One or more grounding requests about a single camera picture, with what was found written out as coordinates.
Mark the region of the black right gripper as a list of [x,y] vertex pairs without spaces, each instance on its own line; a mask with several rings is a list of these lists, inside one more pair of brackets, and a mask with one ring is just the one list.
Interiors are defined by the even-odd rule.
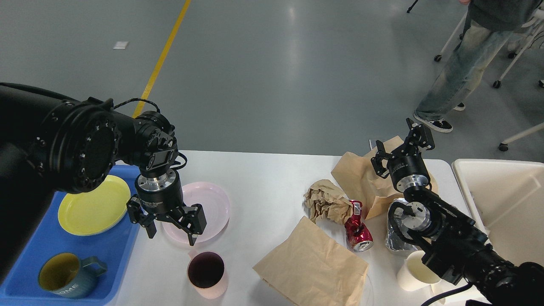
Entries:
[[386,179],[389,175],[396,191],[403,193],[412,187],[427,187],[430,176],[423,161],[421,150],[435,149],[431,129],[407,118],[409,133],[404,142],[393,151],[393,156],[386,152],[382,141],[376,140],[376,153],[371,164],[377,176]]

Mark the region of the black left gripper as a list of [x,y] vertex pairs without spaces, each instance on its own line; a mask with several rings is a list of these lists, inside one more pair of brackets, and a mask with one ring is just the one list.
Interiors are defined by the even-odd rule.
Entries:
[[155,220],[169,221],[168,236],[177,242],[194,246],[207,226],[202,204],[184,206],[179,173],[168,170],[157,178],[139,175],[135,182],[137,194],[127,202],[131,223],[138,224],[152,239],[157,234]]

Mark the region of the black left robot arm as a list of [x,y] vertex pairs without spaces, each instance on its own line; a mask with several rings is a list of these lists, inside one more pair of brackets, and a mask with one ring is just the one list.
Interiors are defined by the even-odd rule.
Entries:
[[112,99],[85,101],[29,85],[1,83],[1,280],[15,265],[54,192],[88,193],[117,161],[137,166],[131,221],[157,232],[175,225],[194,245],[207,226],[201,204],[184,203],[185,163],[175,126],[157,107],[132,118]]

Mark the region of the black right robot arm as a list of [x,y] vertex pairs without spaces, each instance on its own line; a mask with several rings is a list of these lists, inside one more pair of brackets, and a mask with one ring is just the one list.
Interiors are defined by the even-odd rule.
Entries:
[[459,289],[436,295],[433,302],[476,287],[488,306],[542,306],[543,267],[526,262],[519,266],[503,259],[488,243],[488,236],[475,227],[474,219],[442,200],[430,187],[430,176],[420,149],[435,147],[430,128],[406,119],[409,134],[388,153],[376,141],[371,164],[377,176],[392,180],[404,200],[395,200],[387,220],[403,242],[423,250],[422,263],[441,280]]

